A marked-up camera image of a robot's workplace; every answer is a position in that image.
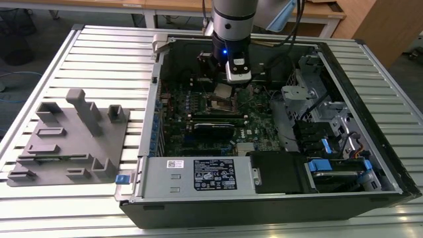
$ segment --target barcode sticker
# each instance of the barcode sticker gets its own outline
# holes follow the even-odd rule
[[[123,4],[123,6],[129,6],[129,7],[142,7],[142,5],[139,5],[139,4]]]
[[[169,160],[167,161],[167,168],[169,169],[177,169],[177,168],[183,169],[185,168],[185,161],[183,160]]]

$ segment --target motherboard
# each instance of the motherboard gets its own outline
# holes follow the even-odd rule
[[[165,83],[161,97],[165,156],[246,156],[282,149],[265,86]]]

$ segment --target slotted metal surface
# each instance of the slotted metal surface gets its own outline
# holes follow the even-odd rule
[[[0,237],[422,237],[423,198],[394,208],[376,209],[347,221],[294,223],[202,229],[138,229],[114,199],[115,184],[9,187],[6,179],[27,144],[42,101],[66,102],[71,87],[85,88],[98,107],[122,104],[131,109],[121,169],[134,169],[142,137],[146,99],[154,60],[150,44],[158,32],[138,28],[86,26],[73,31],[58,54],[39,93],[27,102],[10,135],[0,160]],[[198,31],[175,31],[201,35]],[[281,39],[261,35],[265,39]],[[303,37],[301,40],[322,41]],[[409,104],[398,85],[368,49],[352,40],[326,40],[358,93],[380,123],[418,186],[423,187],[422,115]],[[123,188],[131,193],[131,187]]]

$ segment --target blue latch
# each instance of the blue latch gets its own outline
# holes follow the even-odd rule
[[[309,162],[309,168],[311,172],[333,170],[330,160],[327,159],[314,159],[311,162]]]
[[[370,160],[365,160],[365,166],[366,166],[366,170],[372,170],[373,169],[373,165]]]
[[[118,185],[126,185],[131,183],[131,175],[118,175],[115,184]]]
[[[322,143],[325,145],[326,153],[331,154],[333,150],[331,150],[331,147],[330,147],[329,140],[327,139],[322,139]]]

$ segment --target warning label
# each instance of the warning label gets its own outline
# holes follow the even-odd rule
[[[234,160],[195,160],[194,180],[197,191],[237,189]]]
[[[185,161],[183,160],[169,160],[167,161],[167,168],[173,169],[173,168],[185,168]]]

